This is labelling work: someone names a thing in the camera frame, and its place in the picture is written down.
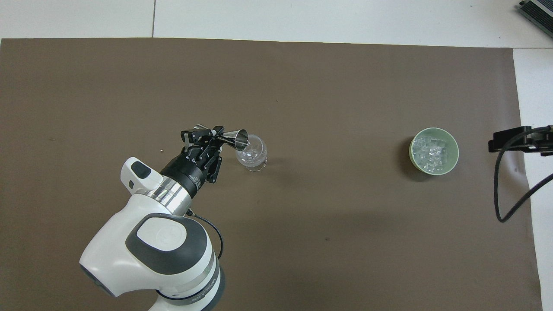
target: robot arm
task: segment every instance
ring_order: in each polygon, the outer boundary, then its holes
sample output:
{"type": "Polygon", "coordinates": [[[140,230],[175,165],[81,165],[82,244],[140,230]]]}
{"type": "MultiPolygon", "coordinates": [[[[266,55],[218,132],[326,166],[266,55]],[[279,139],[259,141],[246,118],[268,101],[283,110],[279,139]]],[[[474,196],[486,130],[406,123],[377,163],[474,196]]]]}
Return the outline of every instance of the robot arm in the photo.
{"type": "Polygon", "coordinates": [[[188,146],[160,173],[137,158],[123,165],[121,182],[131,198],[80,259],[108,294],[154,289],[160,296],[150,310],[204,310],[222,294],[224,274],[207,232],[184,215],[204,182],[217,180],[222,145],[243,150],[248,136],[197,127],[181,133],[188,146]]]}

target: thick black cable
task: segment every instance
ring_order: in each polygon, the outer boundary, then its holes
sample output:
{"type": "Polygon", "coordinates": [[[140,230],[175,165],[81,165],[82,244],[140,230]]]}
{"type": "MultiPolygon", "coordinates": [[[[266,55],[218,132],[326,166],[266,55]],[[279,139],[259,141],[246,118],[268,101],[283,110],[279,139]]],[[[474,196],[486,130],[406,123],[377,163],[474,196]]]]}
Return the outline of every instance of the thick black cable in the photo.
{"type": "Polygon", "coordinates": [[[513,136],[511,139],[509,139],[503,148],[501,148],[501,151],[499,151],[499,154],[497,155],[497,160],[495,161],[495,170],[493,174],[493,203],[495,205],[495,216],[497,217],[497,220],[500,222],[506,222],[513,216],[513,214],[519,209],[519,207],[522,206],[522,204],[528,200],[528,198],[533,195],[536,191],[538,191],[541,187],[543,187],[545,184],[553,180],[553,174],[547,176],[546,178],[542,179],[539,183],[537,183],[535,186],[533,186],[527,193],[525,193],[518,201],[513,205],[513,207],[507,212],[505,217],[501,217],[501,214],[499,212],[499,201],[498,201],[498,194],[497,194],[497,187],[498,187],[498,179],[499,179],[499,164],[501,163],[501,158],[503,157],[503,154],[507,149],[509,149],[510,146],[513,145],[514,142],[517,140],[523,138],[526,135],[532,134],[532,133],[545,133],[550,132],[551,126],[544,126],[544,127],[537,127],[530,129],[526,132],[519,133],[515,136],[513,136]]]}
{"type": "Polygon", "coordinates": [[[204,221],[205,223],[207,223],[208,225],[210,225],[213,229],[215,229],[215,231],[217,232],[217,235],[219,236],[219,240],[221,240],[221,250],[219,250],[219,255],[217,255],[217,259],[221,259],[221,256],[223,255],[224,241],[223,241],[223,236],[221,235],[221,232],[219,231],[219,229],[209,220],[203,218],[200,215],[196,215],[196,213],[194,213],[191,209],[188,209],[188,211],[189,212],[186,213],[187,215],[198,218],[204,221]]]}

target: white tile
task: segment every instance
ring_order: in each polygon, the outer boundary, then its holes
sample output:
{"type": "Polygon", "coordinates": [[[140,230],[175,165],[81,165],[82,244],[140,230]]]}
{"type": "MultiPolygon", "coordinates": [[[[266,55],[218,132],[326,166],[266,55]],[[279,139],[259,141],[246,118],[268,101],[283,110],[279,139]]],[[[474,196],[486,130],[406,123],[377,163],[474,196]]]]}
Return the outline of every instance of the white tile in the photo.
{"type": "Polygon", "coordinates": [[[151,37],[154,0],[0,1],[0,38],[151,37]]]}
{"type": "MultiPolygon", "coordinates": [[[[553,49],[517,49],[513,57],[522,125],[553,125],[553,49]]],[[[553,156],[529,153],[524,155],[524,162],[530,186],[553,174],[553,156]]],[[[543,186],[530,200],[541,299],[544,311],[552,311],[553,182],[543,186]]]]}
{"type": "Polygon", "coordinates": [[[155,37],[553,47],[518,0],[157,0],[155,37]]]}

